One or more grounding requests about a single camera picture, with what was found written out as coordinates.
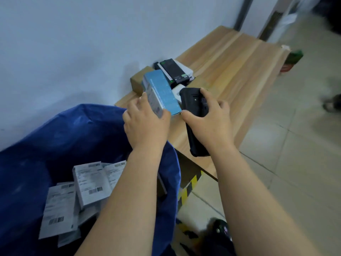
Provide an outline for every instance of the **hand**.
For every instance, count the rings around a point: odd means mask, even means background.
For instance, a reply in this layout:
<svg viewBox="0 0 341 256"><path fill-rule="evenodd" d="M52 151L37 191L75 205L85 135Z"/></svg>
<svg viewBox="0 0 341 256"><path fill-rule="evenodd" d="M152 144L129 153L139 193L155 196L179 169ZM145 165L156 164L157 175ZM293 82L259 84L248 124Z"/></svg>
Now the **hand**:
<svg viewBox="0 0 341 256"><path fill-rule="evenodd" d="M234 147L228 103L217 101L209 91L203 88L200 92L207 100L208 114L204 117L197 117L183 110L181 112L183 120L210 154L214 148L220 148L222 145Z"/></svg>
<svg viewBox="0 0 341 256"><path fill-rule="evenodd" d="M147 94L130 101L123 113L124 129L131 147L160 146L167 142L171 113L163 110L162 118L158 118L152 111Z"/></svg>

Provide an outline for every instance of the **wooden table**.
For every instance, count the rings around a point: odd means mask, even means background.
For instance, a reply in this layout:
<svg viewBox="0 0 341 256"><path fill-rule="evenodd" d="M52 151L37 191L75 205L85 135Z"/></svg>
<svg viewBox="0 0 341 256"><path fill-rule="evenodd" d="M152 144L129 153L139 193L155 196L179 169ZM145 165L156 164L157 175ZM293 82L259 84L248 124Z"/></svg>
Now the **wooden table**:
<svg viewBox="0 0 341 256"><path fill-rule="evenodd" d="M289 51L246 34L219 26L176 59L199 76L188 87L204 87L231 108L235 145L239 147L269 87L275 81ZM128 94L117 106L125 107ZM169 142L216 179L211 157L190 154L185 122L180 115L171 121Z"/></svg>

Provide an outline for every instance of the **blue bag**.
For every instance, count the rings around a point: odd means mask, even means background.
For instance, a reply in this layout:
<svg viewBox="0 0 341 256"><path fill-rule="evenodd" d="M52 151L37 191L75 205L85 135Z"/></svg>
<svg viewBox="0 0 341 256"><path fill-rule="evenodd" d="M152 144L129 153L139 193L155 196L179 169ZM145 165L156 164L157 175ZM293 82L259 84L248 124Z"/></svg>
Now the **blue bag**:
<svg viewBox="0 0 341 256"><path fill-rule="evenodd" d="M115 106L81 104L0 152L2 255L58 255L63 250L66 256L76 252L83 233L67 250L63 248L68 245L57 249L57 237L37 240L48 189L57 182L73 181L74 165L127 159L132 148L123 129L124 111ZM180 167L169 142L159 173L167 195L158 201L153 256L159 256L172 241L177 213Z"/></svg>

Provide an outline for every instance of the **black rugged phone case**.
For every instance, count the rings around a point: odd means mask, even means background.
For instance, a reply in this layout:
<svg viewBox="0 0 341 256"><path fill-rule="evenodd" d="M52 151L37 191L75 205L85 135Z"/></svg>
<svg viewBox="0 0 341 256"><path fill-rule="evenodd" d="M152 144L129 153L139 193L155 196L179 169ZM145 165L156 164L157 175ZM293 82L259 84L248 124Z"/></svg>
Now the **black rugged phone case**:
<svg viewBox="0 0 341 256"><path fill-rule="evenodd" d="M199 88L183 88L180 90L181 104L184 110L188 110L193 115L204 117L208 113L208 105L205 97ZM192 129L186 124L188 140L190 142L190 152L194 157L209 156L206 148L196 139Z"/></svg>

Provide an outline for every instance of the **left hand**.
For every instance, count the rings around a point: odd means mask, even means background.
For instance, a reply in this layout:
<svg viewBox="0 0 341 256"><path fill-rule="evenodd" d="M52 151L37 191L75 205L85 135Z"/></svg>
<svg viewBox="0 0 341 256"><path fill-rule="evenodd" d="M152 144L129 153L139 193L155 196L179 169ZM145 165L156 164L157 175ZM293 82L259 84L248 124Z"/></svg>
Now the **left hand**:
<svg viewBox="0 0 341 256"><path fill-rule="evenodd" d="M167 142L171 113L163 110L162 118L152 111L147 94L134 99L123 113L124 129L131 147L159 146L161 149Z"/></svg>

